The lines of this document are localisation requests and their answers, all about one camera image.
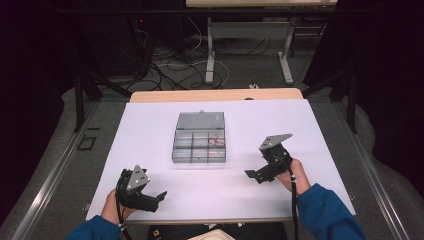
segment wire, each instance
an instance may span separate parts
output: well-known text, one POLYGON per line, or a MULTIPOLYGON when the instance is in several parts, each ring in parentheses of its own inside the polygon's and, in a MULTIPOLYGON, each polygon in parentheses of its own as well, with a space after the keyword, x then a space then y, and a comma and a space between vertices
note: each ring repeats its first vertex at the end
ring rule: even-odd
POLYGON ((273 156, 275 159, 280 160, 280 162, 286 167, 287 171, 290 173, 290 180, 292 186, 292 216, 294 224, 294 239, 299 239, 299 221, 297 219, 296 205, 297 205, 297 188, 296 188, 296 176, 293 174, 293 171, 290 168, 290 165, 287 164, 282 157, 273 156))
POLYGON ((153 61, 162 61, 165 59, 173 58, 177 56, 175 51, 170 48, 167 48, 165 45, 156 47, 155 51, 152 53, 153 61))
POLYGON ((208 139, 209 144, 214 145, 215 147, 223 148, 225 144, 219 140, 218 134, 214 134, 213 137, 208 139))
POLYGON ((250 51, 248 51, 247 53, 224 53, 224 52, 219 52, 219 51, 216 51, 216 54, 218 54, 218 55, 224 55, 224 56, 246 56, 246 55, 254 55, 254 56, 258 56, 258 55, 261 55, 261 54, 264 54, 266 51, 268 51, 268 49, 269 49, 269 47, 270 47, 270 45, 271 45, 271 39, 269 39, 268 38, 268 44, 267 44, 267 46, 265 47, 265 49, 264 50, 262 50, 261 52, 259 52, 259 53, 252 53, 253 51, 255 51, 256 49, 258 49, 259 48, 259 46, 261 46, 262 45, 262 43, 264 43, 265 42, 265 40, 266 40, 266 38, 264 38, 264 39, 262 39, 262 41, 258 44, 258 45, 256 45, 256 47, 254 47, 252 50, 250 50, 250 51))
POLYGON ((195 76, 195 75, 197 75, 197 74, 199 74, 199 75, 200 75, 201 83, 203 83, 203 82, 204 82, 204 78, 203 78, 203 75, 202 75, 201 71, 199 71, 199 70, 198 70, 197 68, 195 68, 195 67, 193 67, 193 69, 194 69, 194 70, 196 70, 196 72, 195 72, 195 73, 193 73, 193 74, 191 74, 191 75, 189 75, 189 76, 187 76, 187 77, 183 78, 183 79, 182 79, 182 80, 180 80, 178 83, 182 83, 183 81, 186 81, 186 80, 188 80, 189 78, 191 78, 192 76, 195 76))
POLYGON ((159 67, 154 64, 151 63, 151 67, 157 72, 159 73, 160 77, 165 80, 166 83, 168 83, 172 90, 175 90, 175 88, 177 89, 181 89, 181 90, 187 90, 187 88, 183 87, 182 85, 180 85, 178 82, 175 82, 173 79, 171 79, 170 77, 168 77, 167 75, 165 75, 160 69, 159 67))
MULTIPOLYGON (((160 64, 160 65, 157 65, 157 66, 158 67, 163 67, 163 66, 186 67, 186 66, 193 66, 193 65, 198 65, 198 64, 207 63, 207 62, 208 62, 208 60, 204 60, 204 61, 200 61, 200 62, 196 62, 196 63, 188 63, 188 64, 160 64)), ((222 88, 223 85, 228 81, 228 79, 230 77, 230 70, 228 69, 228 67, 224 63, 222 63, 220 61, 216 61, 216 60, 214 60, 214 62, 221 64, 227 70, 227 77, 222 82, 222 84, 220 84, 220 88, 222 88)))
POLYGON ((154 91, 154 90, 156 90, 156 89, 162 90, 162 88, 160 87, 160 83, 157 83, 157 82, 155 82, 155 81, 153 81, 153 80, 146 80, 146 79, 138 80, 138 81, 134 81, 133 83, 131 83, 131 84, 129 84, 129 85, 127 86, 127 90, 129 91, 129 89, 130 89, 132 86, 134 86, 135 84, 137 84, 137 83, 143 83, 143 82, 151 82, 151 83, 154 83, 154 84, 156 85, 154 88, 149 89, 149 90, 147 90, 147 91, 154 91))
POLYGON ((193 24, 193 26, 197 29, 197 32, 199 33, 199 43, 196 45, 195 48, 191 49, 190 52, 195 51, 198 47, 200 47, 200 45, 202 44, 202 32, 200 31, 200 29, 197 27, 197 25, 193 22, 193 20, 191 20, 191 18, 188 18, 188 20, 193 24))
MULTIPOLYGON (((89 7, 87 6, 87 4, 85 3, 85 1, 84 0, 82 0, 81 1, 81 3, 82 3, 82 5, 84 6, 84 8, 85 9, 89 9, 89 7)), ((150 71, 150 69, 149 69, 149 64, 146 64, 146 63, 144 63, 144 62, 142 62, 142 61, 140 61, 140 59, 138 59, 138 58, 136 58, 135 56, 132 56, 132 55, 130 55, 129 53, 127 53, 125 50, 123 50, 116 42, 115 42, 115 40, 114 39, 112 39, 112 37, 110 36, 110 34, 104 29, 104 27, 103 27, 103 25, 97 20, 97 19, 94 19, 94 22, 96 23, 96 25, 98 25, 99 26, 99 28, 100 28, 100 30, 104 33, 104 35, 109 39, 109 41, 112 43, 112 45, 114 46, 114 47, 116 47, 116 49, 118 49, 120 52, 121 52, 121 54, 123 54, 123 55, 125 55, 126 57, 128 57, 129 59, 131 59, 131 60, 133 60, 134 62, 137 62, 138 64, 140 64, 141 66, 143 66, 143 67, 145 67, 145 68, 147 68, 147 70, 148 71, 150 71)), ((132 25, 132 27, 134 28, 134 32, 136 33, 135 35, 136 35, 136 40, 137 40, 137 43, 138 44, 141 44, 141 42, 139 41, 140 39, 139 39, 139 37, 137 37, 137 35, 139 34, 139 33, 143 33, 144 35, 145 35, 145 38, 144 38, 144 42, 142 43, 142 46, 143 46, 143 48, 146 46, 146 43, 147 43, 147 41, 148 41, 148 39, 149 39, 149 34, 147 33, 147 32, 145 32, 145 31, 143 31, 143 30, 140 30, 140 29, 138 29, 138 28, 136 28, 136 26, 135 26, 135 23, 134 23, 134 21, 133 20, 131 20, 131 25, 132 25)))
POLYGON ((119 188, 121 187, 122 184, 122 175, 119 178, 118 182, 116 183, 116 188, 115 188, 115 202, 116 202, 116 211, 118 214, 118 219, 119 219, 119 227, 121 228, 122 233, 124 234, 125 238, 127 240, 132 240, 130 234, 128 233, 128 228, 127 226, 125 226, 125 220, 124 220, 124 211, 125 211, 125 207, 121 212, 121 204, 119 202, 119 188))
POLYGON ((195 64, 195 63, 193 63, 193 62, 191 62, 191 63, 186 63, 186 64, 175 64, 175 63, 170 63, 172 60, 170 60, 168 63, 166 63, 166 64, 160 64, 160 65, 157 65, 158 67, 163 67, 163 66, 166 66, 169 70, 173 70, 173 71, 184 71, 184 70, 188 70, 188 69, 190 69, 191 67, 193 67, 194 65, 197 65, 197 64, 195 64), (181 67, 181 69, 173 69, 173 68, 170 68, 170 67, 181 67))

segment metal frame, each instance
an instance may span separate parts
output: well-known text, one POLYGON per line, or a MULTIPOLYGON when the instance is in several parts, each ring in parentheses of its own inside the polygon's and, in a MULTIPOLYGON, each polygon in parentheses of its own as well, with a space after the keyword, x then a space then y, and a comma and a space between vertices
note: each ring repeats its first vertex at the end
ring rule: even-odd
POLYGON ((410 239, 390 200, 389 195, 387 194, 383 184, 380 181, 380 178, 378 177, 378 172, 375 169, 374 164, 371 162, 367 151, 362 146, 358 135, 352 132, 350 126, 346 122, 346 117, 344 114, 346 110, 342 106, 342 103, 334 103, 333 106, 337 112, 338 117, 343 123, 343 127, 350 136, 353 145, 359 154, 359 164, 361 165, 365 178, 368 181, 368 185, 374 194, 377 204, 379 205, 380 210, 386 219, 387 225, 392 232, 393 237, 398 240, 410 239))
POLYGON ((295 18, 291 18, 290 22, 212 22, 208 17, 208 62, 205 83, 213 83, 214 38, 275 38, 284 39, 283 51, 278 52, 278 59, 286 84, 293 85, 287 55, 290 51, 295 22, 295 18))
MULTIPOLYGON (((85 126, 94 116, 97 108, 99 107, 98 102, 92 102, 87 109, 85 121, 82 124, 82 129, 85 129, 85 126)), ((16 229, 15 234, 13 235, 13 240, 23 240, 29 239, 35 227, 37 226, 38 221, 43 215, 44 210, 52 198, 56 187, 59 185, 60 180, 65 174, 66 168, 71 161, 73 154, 75 153, 78 143, 84 136, 84 131, 76 132, 72 135, 66 149, 60 159, 56 162, 53 169, 50 171, 46 181, 35 197, 34 201, 31 204, 28 212, 23 218, 22 222, 19 224, 19 227, 16 229)))
POLYGON ((265 9, 265 8, 211 8, 211 9, 60 9, 53 5, 52 11, 63 17, 327 17, 327 18, 369 18, 375 13, 368 9, 265 9))

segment black cable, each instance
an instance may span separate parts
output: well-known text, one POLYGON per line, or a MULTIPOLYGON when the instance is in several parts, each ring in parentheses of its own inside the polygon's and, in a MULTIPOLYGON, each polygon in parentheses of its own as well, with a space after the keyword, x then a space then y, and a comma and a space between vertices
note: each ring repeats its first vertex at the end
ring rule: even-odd
MULTIPOLYGON (((85 3, 85 1, 84 0, 82 0, 81 1, 81 4, 83 5, 83 7, 85 8, 85 9, 89 9, 88 8, 88 6, 87 6, 87 4, 85 3)), ((103 25, 97 20, 97 19, 95 19, 94 20, 94 22, 95 22, 95 24, 96 25, 98 25, 98 27, 99 27, 99 29, 103 32, 103 34, 107 37, 107 39, 109 39, 109 41, 112 43, 112 45, 117 49, 117 50, 119 50, 123 55, 125 55, 128 59, 130 59, 130 60, 132 60, 132 61, 134 61, 134 62, 137 62, 138 64, 140 64, 140 66, 141 67, 145 67, 145 68, 147 68, 147 71, 148 72, 150 72, 150 73, 152 73, 151 72, 151 69, 149 68, 149 64, 148 63, 144 63, 144 62, 142 62, 140 59, 138 59, 137 57, 135 57, 135 56, 133 56, 133 55, 131 55, 130 53, 128 53, 127 51, 125 51, 124 49, 122 49, 120 46, 119 46, 119 44, 117 44, 116 42, 115 42, 115 40, 110 36, 110 34, 106 31, 106 29, 103 27, 103 25)), ((136 38, 136 41, 137 41, 137 44, 139 45, 139 46, 143 46, 143 47, 145 47, 145 43, 147 42, 147 39, 149 38, 149 34, 147 33, 147 32, 145 32, 145 31, 143 31, 143 30, 140 30, 139 28, 138 28, 138 26, 136 25, 136 23, 133 21, 133 20, 131 20, 131 26, 133 27, 133 29, 134 29, 134 32, 135 32, 135 38, 136 38), (144 33, 145 34, 145 39, 144 39, 144 41, 143 41, 143 43, 141 42, 141 40, 140 40, 140 37, 138 36, 139 34, 140 34, 140 32, 142 32, 142 33, 144 33)), ((127 84, 134 84, 134 82, 138 82, 139 80, 140 80, 140 78, 143 78, 144 76, 142 76, 142 75, 140 75, 139 74, 139 76, 136 76, 135 77, 135 79, 133 79, 133 80, 130 80, 130 81, 124 81, 124 82, 120 82, 120 83, 115 83, 116 85, 118 85, 118 86, 123 86, 123 85, 127 85, 127 84)), ((99 81, 95 81, 96 82, 96 84, 97 85, 104 85, 104 84, 102 84, 101 82, 99 82, 99 81)))
POLYGON ((201 80, 201 82, 202 82, 202 83, 205 81, 205 79, 203 78, 203 75, 202 75, 201 71, 200 71, 199 69, 197 69, 196 67, 194 67, 194 66, 192 66, 192 68, 193 68, 196 72, 195 72, 195 73, 193 73, 193 74, 191 74, 191 75, 189 75, 189 76, 187 76, 187 77, 185 77, 185 78, 183 78, 183 79, 181 79, 178 83, 182 83, 183 81, 185 81, 185 80, 189 79, 190 77, 195 76, 195 75, 197 75, 197 74, 199 74, 199 76, 200 76, 200 80, 201 80))
POLYGON ((167 82, 171 87, 172 90, 180 89, 180 90, 188 90, 187 88, 181 86, 178 82, 175 82, 173 79, 171 79, 170 77, 168 77, 167 75, 165 75, 158 66, 156 66, 156 64, 151 63, 151 68, 153 68, 157 73, 159 73, 159 75, 165 80, 165 82, 167 82))
MULTIPOLYGON (((187 81, 190 77, 192 77, 192 76, 194 76, 194 75, 197 75, 197 74, 200 74, 201 75, 201 73, 202 72, 207 72, 207 70, 202 70, 202 71, 200 71, 200 70, 197 70, 197 72, 196 73, 193 73, 193 74, 191 74, 190 76, 187 76, 187 77, 185 77, 185 78, 183 78, 182 80, 180 80, 178 83, 180 84, 180 83, 182 83, 182 82, 184 82, 184 81, 187 81)), ((195 82, 195 83, 192 83, 192 84, 190 84, 190 88, 192 88, 192 89, 198 89, 198 88, 201 88, 202 86, 208 86, 208 87, 210 87, 210 88, 212 88, 212 89, 220 89, 222 86, 222 77, 221 77, 221 75, 219 74, 219 73, 217 73, 217 72, 215 72, 215 74, 219 77, 219 84, 218 84, 218 86, 213 86, 212 84, 207 84, 207 83, 205 83, 205 80, 203 79, 203 76, 202 76, 202 78, 201 78, 201 80, 200 80, 200 82, 195 82)))
POLYGON ((155 51, 152 54, 153 61, 162 61, 164 59, 169 59, 177 56, 174 50, 168 48, 166 45, 162 44, 162 42, 158 43, 155 51))
POLYGON ((271 39, 268 38, 268 44, 267 44, 267 46, 265 47, 264 50, 262 50, 259 53, 252 53, 256 49, 258 49, 259 46, 261 46, 262 43, 265 42, 265 40, 266 40, 266 38, 262 39, 262 41, 258 45, 256 45, 256 47, 254 47, 252 50, 248 51, 247 53, 224 53, 223 51, 222 52, 216 51, 216 54, 223 55, 223 56, 247 56, 247 55, 258 56, 258 55, 261 55, 261 54, 265 53, 266 51, 268 51, 269 46, 271 45, 271 39))
POLYGON ((122 233, 124 234, 125 238, 127 240, 132 240, 127 227, 125 226, 124 223, 124 211, 125 211, 125 207, 123 209, 123 211, 121 212, 121 204, 119 204, 119 198, 118 198, 118 193, 119 193, 119 186, 121 185, 121 181, 122 181, 122 176, 119 178, 118 183, 116 184, 116 189, 115 189, 115 202, 116 202, 116 211, 118 214, 118 219, 119 219, 119 227, 121 228, 122 233))
POLYGON ((169 60, 165 65, 166 65, 166 67, 169 69, 169 70, 171 70, 171 71, 176 71, 176 72, 180 72, 180 71, 185 71, 185 70, 188 70, 188 69, 190 69, 191 67, 194 67, 193 66, 193 61, 189 61, 189 63, 183 63, 183 64, 179 64, 179 63, 171 63, 172 62, 172 60, 174 60, 174 59, 171 59, 171 60, 169 60))
POLYGON ((156 81, 153 81, 153 80, 143 79, 143 80, 134 81, 133 83, 129 84, 127 86, 127 90, 129 90, 129 88, 132 87, 132 86, 134 86, 135 84, 137 84, 137 83, 143 83, 143 82, 151 82, 151 83, 154 83, 156 85, 155 87, 153 87, 151 89, 148 89, 146 91, 154 91, 155 89, 159 89, 159 90, 161 89, 160 83, 157 83, 156 81))
POLYGON ((290 168, 290 165, 284 162, 282 157, 273 156, 276 159, 279 159, 280 162, 284 165, 284 167, 287 168, 287 171, 290 173, 290 180, 291 180, 291 186, 292 186, 292 215, 293 215, 293 225, 294 225, 294 239, 299 239, 299 221, 297 219, 297 212, 296 212, 296 206, 297 206, 297 188, 296 188, 296 176, 293 174, 293 171, 290 168))
MULTIPOLYGON (((188 45, 187 48, 191 47, 191 45, 194 45, 194 44, 196 44, 196 46, 197 46, 198 42, 193 40, 193 44, 188 45)), ((201 53, 200 56, 198 56, 196 58, 192 58, 193 61, 196 61, 196 60, 199 60, 199 59, 203 59, 207 55, 208 48, 206 47, 206 45, 204 43, 202 43, 198 47, 191 49, 189 53, 193 53, 193 52, 201 53)))

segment gray floor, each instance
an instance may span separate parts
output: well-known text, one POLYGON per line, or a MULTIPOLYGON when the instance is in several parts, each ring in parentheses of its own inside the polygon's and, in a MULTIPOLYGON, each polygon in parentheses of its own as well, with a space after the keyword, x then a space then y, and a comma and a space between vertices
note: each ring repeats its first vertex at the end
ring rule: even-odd
MULTIPOLYGON (((217 43, 216 47, 224 49, 225 46, 225 53, 246 53, 261 41, 260 39, 236 40, 217 43)), ((297 41, 295 55, 289 59, 295 79, 294 86, 287 86, 282 80, 282 72, 275 53, 278 46, 274 42, 271 42, 269 50, 261 55, 227 56, 218 54, 216 60, 225 64, 229 71, 229 78, 223 87, 248 88, 249 84, 256 83, 261 88, 296 87, 303 90, 306 86, 302 84, 302 79, 317 44, 318 41, 315 38, 297 41)), ((255 51, 261 52, 261 49, 265 48, 266 45, 261 45, 255 51)), ((159 65, 167 63, 167 61, 155 62, 159 65)), ((217 64, 216 68, 224 79, 228 73, 225 67, 217 64)), ((198 65, 198 68, 203 69, 204 65, 198 65)), ((164 69, 164 73, 172 76, 176 81, 196 72, 193 69, 179 72, 171 71, 165 67, 161 67, 161 69, 164 69)), ((157 75, 149 74, 146 79, 157 79, 157 75)), ((199 82, 199 76, 194 76, 183 83, 184 86, 189 87, 194 82, 199 82)), ((137 83, 130 90, 146 90, 148 88, 149 86, 146 83, 137 83)), ((163 89, 170 88, 170 86, 164 84, 163 89)), ((94 195, 125 102, 128 100, 122 99, 110 89, 102 88, 102 90, 105 97, 101 102, 87 103, 87 113, 92 112, 92 114, 88 115, 91 118, 88 119, 79 135, 73 134, 76 120, 73 92, 71 90, 64 94, 65 110, 56 132, 27 189, 16 203, 6 222, 1 226, 0 239, 11 239, 18 227, 22 226, 21 222, 25 220, 25 216, 28 216, 28 210, 37 206, 36 204, 33 205, 34 200, 40 190, 43 190, 45 181, 51 176, 49 175, 51 170, 57 167, 56 164, 64 157, 68 157, 69 161, 66 166, 61 166, 66 171, 63 175, 58 176, 58 179, 60 179, 58 185, 50 189, 54 194, 51 199, 48 199, 47 205, 41 204, 43 206, 42 211, 37 215, 39 218, 34 220, 34 223, 37 223, 34 224, 34 228, 25 229, 25 231, 28 231, 29 239, 62 239, 73 227, 85 219, 86 211, 82 209, 84 204, 89 203, 94 195), (77 147, 72 148, 73 145, 70 143, 80 141, 84 135, 96 137, 93 149, 83 151, 78 150, 77 147)), ((340 110, 343 109, 345 101, 340 104, 330 103, 327 97, 329 90, 324 89, 310 96, 309 100, 346 188, 354 196, 352 202, 357 211, 357 218, 364 227, 368 238, 408 239, 409 236, 409 239, 421 239, 421 236, 424 236, 422 229, 422 226, 424 226, 423 199, 404 177, 372 157, 374 132, 367 115, 360 108, 358 108, 356 114, 358 134, 352 138, 352 134, 346 129, 342 119, 343 110, 340 110), (354 138, 360 140, 365 158, 369 158, 373 163, 371 170, 373 168, 377 170, 376 176, 381 181, 384 192, 388 195, 388 201, 379 200, 378 192, 376 193, 374 188, 370 187, 372 182, 369 182, 367 178, 367 170, 369 169, 364 169, 364 165, 360 161, 361 158, 364 158, 364 154, 358 152, 358 148, 354 147, 354 138), (385 214, 385 206, 393 209, 395 215, 385 214), (398 224, 393 229, 390 224, 387 224, 391 221, 400 223, 400 225, 398 224), (407 235, 404 233, 397 234, 396 231, 399 229, 401 232, 405 230, 404 232, 407 235)), ((286 226, 291 236, 291 223, 287 223, 286 226)), ((145 231, 146 226, 130 228, 135 239, 145 239, 145 231)), ((300 239, 311 239, 311 236, 302 229, 300 239)))

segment white paper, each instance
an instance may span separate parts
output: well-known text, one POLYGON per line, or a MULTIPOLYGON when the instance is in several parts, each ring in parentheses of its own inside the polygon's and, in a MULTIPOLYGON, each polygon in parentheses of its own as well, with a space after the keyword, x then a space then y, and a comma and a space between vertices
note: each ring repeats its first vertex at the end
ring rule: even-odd
POLYGON ((267 136, 292 133, 282 144, 300 159, 313 183, 332 189, 355 214, 307 100, 128 103, 87 219, 99 215, 122 170, 147 169, 143 194, 167 191, 155 213, 136 211, 141 222, 290 218, 291 193, 275 180, 258 184, 244 170, 266 165, 259 146, 267 136), (226 163, 174 164, 174 132, 181 112, 224 112, 226 163))

